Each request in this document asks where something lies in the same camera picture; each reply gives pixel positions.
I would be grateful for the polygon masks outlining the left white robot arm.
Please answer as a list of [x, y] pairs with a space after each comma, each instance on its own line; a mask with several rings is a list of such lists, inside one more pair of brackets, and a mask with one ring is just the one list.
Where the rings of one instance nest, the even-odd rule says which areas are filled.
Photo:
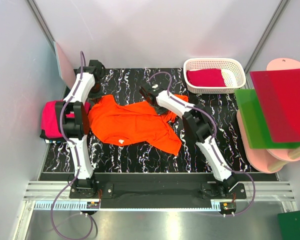
[[100, 97], [104, 76], [105, 66], [99, 60], [90, 60], [87, 66], [82, 60], [69, 94], [55, 104], [58, 130], [70, 148], [74, 164], [74, 178], [68, 183], [71, 198], [98, 195], [98, 184], [88, 153], [90, 122], [85, 104]]

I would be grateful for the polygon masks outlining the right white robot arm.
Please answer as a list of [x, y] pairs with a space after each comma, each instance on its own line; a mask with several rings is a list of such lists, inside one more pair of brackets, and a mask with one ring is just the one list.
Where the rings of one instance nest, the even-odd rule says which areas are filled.
[[158, 115], [170, 111], [182, 119], [185, 136], [199, 147], [212, 169], [217, 195], [225, 199], [233, 195], [238, 180], [216, 143], [216, 123], [204, 108], [180, 99], [157, 84], [146, 83], [139, 92]]

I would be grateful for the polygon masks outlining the orange t shirt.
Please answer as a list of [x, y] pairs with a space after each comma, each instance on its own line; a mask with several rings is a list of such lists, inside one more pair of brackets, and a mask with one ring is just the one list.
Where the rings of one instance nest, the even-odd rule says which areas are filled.
[[182, 142], [169, 123], [176, 118], [171, 111], [158, 115], [146, 101], [119, 105], [111, 94], [103, 96], [88, 113], [91, 131], [103, 143], [122, 147], [147, 142], [175, 156]]

